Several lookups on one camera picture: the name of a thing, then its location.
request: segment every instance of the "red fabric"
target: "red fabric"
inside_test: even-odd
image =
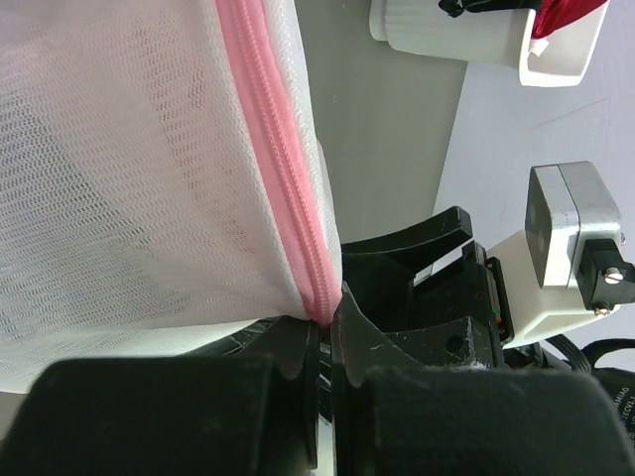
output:
[[[544,38],[579,20],[607,0],[545,0],[536,16],[532,38]]]

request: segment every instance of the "white bin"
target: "white bin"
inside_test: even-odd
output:
[[[400,52],[503,64],[518,69],[525,86],[576,86],[590,62],[609,2],[547,37],[530,54],[534,10],[464,13],[451,18],[439,0],[372,0],[370,32]]]

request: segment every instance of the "pink zipper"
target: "pink zipper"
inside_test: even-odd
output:
[[[258,167],[307,315],[328,325],[341,288],[324,243],[291,100],[260,0],[216,0]]]

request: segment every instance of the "screw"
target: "screw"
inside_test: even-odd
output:
[[[596,315],[597,317],[606,317],[606,316],[610,315],[610,313],[611,313],[611,311],[610,311],[610,310],[608,310],[608,309],[607,309],[607,308],[605,308],[605,307],[598,307],[598,308],[595,310],[595,315]]]
[[[624,275],[617,268],[608,268],[604,271],[604,280],[608,285],[619,285],[624,279]]]

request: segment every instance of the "cable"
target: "cable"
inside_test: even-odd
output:
[[[560,350],[565,357],[569,359],[569,363],[573,370],[581,372],[582,374],[591,374],[591,363],[568,337],[565,337],[562,334],[555,335],[554,337],[547,339],[547,342]]]
[[[624,349],[635,349],[635,339],[604,339],[597,340],[588,344],[582,349],[582,353],[586,356],[592,367],[595,367],[597,361],[610,352],[616,352]]]

